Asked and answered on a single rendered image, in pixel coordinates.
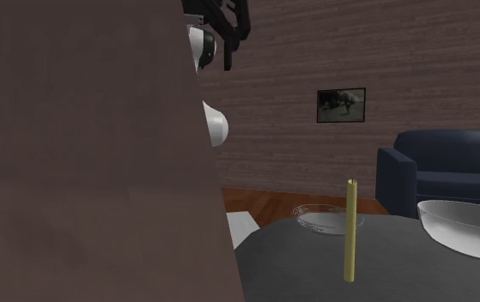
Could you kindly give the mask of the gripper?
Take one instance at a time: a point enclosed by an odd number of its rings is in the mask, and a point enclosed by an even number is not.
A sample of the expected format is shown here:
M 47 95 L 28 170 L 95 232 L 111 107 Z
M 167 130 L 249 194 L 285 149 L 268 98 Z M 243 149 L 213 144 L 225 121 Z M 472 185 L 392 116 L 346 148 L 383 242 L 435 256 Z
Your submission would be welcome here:
M 251 32 L 251 18 L 247 0 L 181 0 L 185 14 L 205 15 L 210 26 L 223 40 L 224 70 L 232 67 L 232 40 L 244 41 Z M 235 24 L 224 12 L 235 16 Z

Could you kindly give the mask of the brown robot stand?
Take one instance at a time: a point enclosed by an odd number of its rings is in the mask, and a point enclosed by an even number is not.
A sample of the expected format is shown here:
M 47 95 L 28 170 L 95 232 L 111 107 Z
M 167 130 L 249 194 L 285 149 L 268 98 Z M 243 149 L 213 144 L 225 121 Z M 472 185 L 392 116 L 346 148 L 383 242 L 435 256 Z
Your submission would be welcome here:
M 245 302 L 180 0 L 0 0 L 0 302 Z

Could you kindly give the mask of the clear glass plate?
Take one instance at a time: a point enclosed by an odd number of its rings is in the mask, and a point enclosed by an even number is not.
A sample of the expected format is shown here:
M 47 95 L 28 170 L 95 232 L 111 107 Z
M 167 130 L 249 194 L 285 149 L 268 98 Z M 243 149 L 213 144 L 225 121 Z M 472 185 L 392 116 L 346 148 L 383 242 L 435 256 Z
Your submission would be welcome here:
M 303 227 L 324 235 L 346 233 L 346 209 L 329 204 L 303 204 L 293 209 L 292 215 Z

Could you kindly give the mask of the tall yellow cylinder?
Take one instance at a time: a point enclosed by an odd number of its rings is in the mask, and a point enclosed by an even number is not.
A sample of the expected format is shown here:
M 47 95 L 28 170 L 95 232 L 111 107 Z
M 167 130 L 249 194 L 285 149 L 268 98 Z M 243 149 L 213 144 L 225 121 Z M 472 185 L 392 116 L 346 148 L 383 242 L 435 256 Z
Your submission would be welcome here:
M 346 233 L 343 266 L 343 278 L 347 282 L 355 280 L 356 199 L 357 182 L 354 179 L 349 179 L 346 195 Z

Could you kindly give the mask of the dark grey table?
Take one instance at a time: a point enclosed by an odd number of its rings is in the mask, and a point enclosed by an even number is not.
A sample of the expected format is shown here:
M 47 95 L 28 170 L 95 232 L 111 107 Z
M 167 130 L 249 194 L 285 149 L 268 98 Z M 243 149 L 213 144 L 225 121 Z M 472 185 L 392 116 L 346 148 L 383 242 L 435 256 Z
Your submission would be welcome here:
M 419 220 L 367 214 L 356 230 L 355 279 L 344 238 L 294 219 L 250 234 L 235 251 L 246 302 L 480 302 L 480 259 L 432 240 Z

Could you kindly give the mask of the dark blue sofa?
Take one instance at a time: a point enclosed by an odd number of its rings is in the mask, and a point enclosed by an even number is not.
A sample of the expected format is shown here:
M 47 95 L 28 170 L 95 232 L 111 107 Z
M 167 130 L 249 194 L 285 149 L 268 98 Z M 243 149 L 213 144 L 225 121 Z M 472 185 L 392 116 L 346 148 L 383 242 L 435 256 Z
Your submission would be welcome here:
M 417 204 L 480 204 L 480 131 L 407 130 L 379 148 L 375 199 L 392 215 L 417 218 Z

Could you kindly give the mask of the white bowl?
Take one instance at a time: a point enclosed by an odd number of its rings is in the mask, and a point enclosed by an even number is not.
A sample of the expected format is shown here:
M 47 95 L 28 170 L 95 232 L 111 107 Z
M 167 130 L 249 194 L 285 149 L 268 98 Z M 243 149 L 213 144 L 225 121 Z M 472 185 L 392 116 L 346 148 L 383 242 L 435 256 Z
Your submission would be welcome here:
M 427 200 L 417 204 L 422 228 L 431 239 L 480 259 L 480 204 Z

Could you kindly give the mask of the dark framed wall picture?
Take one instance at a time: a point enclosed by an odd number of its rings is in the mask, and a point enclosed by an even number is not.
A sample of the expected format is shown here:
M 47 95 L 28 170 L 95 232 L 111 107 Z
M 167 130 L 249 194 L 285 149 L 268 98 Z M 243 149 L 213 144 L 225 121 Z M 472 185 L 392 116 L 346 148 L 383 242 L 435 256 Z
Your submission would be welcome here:
M 327 89 L 317 92 L 318 123 L 364 123 L 366 88 Z

